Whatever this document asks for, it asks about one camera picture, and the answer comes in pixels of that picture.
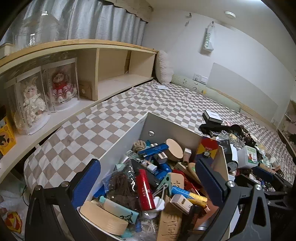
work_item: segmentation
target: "red canister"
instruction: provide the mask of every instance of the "red canister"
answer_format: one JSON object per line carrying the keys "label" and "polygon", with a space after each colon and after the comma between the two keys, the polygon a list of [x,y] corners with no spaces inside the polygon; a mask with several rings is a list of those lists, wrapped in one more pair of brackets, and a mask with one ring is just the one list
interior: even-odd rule
{"label": "red canister", "polygon": [[139,170],[139,174],[136,176],[136,183],[142,211],[155,209],[150,185],[144,169]]}

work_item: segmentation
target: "green clothespin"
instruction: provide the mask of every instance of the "green clothespin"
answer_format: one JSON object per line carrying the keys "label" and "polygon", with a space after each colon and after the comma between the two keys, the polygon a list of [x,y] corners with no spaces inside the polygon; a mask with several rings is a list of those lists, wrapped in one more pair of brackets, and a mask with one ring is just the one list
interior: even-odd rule
{"label": "green clothespin", "polygon": [[155,190],[154,193],[156,193],[157,191],[161,190],[164,187],[165,184],[167,184],[169,196],[172,196],[172,183],[170,181],[170,174],[168,174],[168,173],[163,178],[163,180],[161,181],[161,183],[158,185],[158,187],[156,188],[156,190]]}

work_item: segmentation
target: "small figurine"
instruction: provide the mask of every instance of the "small figurine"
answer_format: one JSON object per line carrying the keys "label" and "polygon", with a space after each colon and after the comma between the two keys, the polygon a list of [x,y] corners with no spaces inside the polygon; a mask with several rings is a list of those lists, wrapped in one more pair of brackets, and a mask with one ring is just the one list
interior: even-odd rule
{"label": "small figurine", "polygon": [[33,122],[37,122],[40,119],[40,115],[46,107],[44,100],[40,98],[41,94],[37,92],[37,78],[38,77],[32,78],[23,86],[25,97],[23,106],[29,127],[32,126]]}
{"label": "small figurine", "polygon": [[57,72],[52,80],[52,95],[55,102],[63,103],[76,95],[76,87],[68,83],[62,71]]}

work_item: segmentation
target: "red and yellow box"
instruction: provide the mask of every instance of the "red and yellow box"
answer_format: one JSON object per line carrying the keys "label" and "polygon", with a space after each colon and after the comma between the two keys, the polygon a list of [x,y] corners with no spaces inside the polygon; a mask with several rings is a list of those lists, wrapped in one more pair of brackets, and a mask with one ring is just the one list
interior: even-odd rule
{"label": "red and yellow box", "polygon": [[4,106],[0,107],[0,119],[0,152],[5,155],[17,142]]}
{"label": "red and yellow box", "polygon": [[208,151],[211,158],[214,159],[218,151],[218,142],[214,139],[203,137],[196,151],[196,154],[202,154],[205,151]]}

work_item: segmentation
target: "checkered bedsheet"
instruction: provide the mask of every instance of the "checkered bedsheet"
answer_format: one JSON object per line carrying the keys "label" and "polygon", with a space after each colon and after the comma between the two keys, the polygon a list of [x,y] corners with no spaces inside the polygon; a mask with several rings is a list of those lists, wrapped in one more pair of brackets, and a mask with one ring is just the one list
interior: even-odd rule
{"label": "checkered bedsheet", "polygon": [[[24,175],[28,188],[32,191],[36,185],[57,187],[64,180],[70,181],[92,158],[99,159],[146,112],[202,134],[198,127],[205,123],[204,109],[218,113],[230,124],[244,125],[279,160],[285,179],[293,183],[295,165],[274,132],[186,88],[170,84],[169,90],[158,90],[153,86],[156,83],[154,80],[134,87],[64,123],[26,160]],[[63,230],[67,230],[58,207],[56,212]]]}

